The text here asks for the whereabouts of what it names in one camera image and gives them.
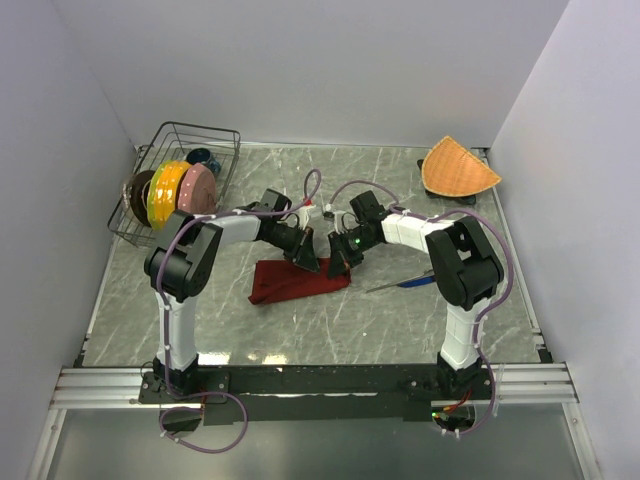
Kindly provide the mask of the dark red cloth napkin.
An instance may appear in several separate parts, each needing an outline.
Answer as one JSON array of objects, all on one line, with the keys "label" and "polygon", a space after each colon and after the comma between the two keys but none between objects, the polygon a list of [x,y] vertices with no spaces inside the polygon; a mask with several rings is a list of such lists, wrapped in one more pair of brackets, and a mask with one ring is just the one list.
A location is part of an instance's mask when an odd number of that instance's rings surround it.
[{"label": "dark red cloth napkin", "polygon": [[351,284],[349,272],[328,277],[329,259],[319,259],[320,272],[301,269],[287,260],[256,263],[251,295],[253,305],[267,305],[339,291]]}]

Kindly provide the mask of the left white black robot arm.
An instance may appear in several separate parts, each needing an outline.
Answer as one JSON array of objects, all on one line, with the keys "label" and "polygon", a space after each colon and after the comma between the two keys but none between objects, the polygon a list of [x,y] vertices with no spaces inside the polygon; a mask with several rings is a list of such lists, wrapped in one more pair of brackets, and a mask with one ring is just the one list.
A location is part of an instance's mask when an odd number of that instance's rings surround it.
[{"label": "left white black robot arm", "polygon": [[268,189],[259,201],[232,211],[170,214],[147,254],[144,272],[159,306],[160,340],[153,371],[173,400],[188,401],[198,390],[195,310],[221,247],[262,241],[280,249],[294,266],[320,271],[313,229],[282,221],[295,211],[287,196]]}]

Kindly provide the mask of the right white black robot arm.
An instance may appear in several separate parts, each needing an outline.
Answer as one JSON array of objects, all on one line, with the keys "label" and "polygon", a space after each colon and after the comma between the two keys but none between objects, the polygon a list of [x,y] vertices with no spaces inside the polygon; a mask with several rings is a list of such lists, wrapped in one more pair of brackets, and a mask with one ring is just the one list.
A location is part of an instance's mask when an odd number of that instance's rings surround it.
[{"label": "right white black robot arm", "polygon": [[479,221],[420,217],[402,207],[385,208],[372,191],[350,201],[356,225],[346,228],[338,212],[328,235],[330,278],[350,272],[378,245],[399,245],[426,254],[432,282],[447,303],[445,337],[437,355],[436,381],[452,399],[467,392],[481,370],[484,317],[504,279],[503,266]]}]

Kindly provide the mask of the blue handled knife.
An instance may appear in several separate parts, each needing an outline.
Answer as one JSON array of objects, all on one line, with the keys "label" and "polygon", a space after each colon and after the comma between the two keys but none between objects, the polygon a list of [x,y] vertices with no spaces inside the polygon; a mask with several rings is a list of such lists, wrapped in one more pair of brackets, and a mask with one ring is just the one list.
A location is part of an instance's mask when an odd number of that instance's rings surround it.
[{"label": "blue handled knife", "polygon": [[419,286],[429,285],[435,282],[435,278],[432,275],[422,276],[419,278],[403,281],[397,284],[400,288],[415,288]]}]

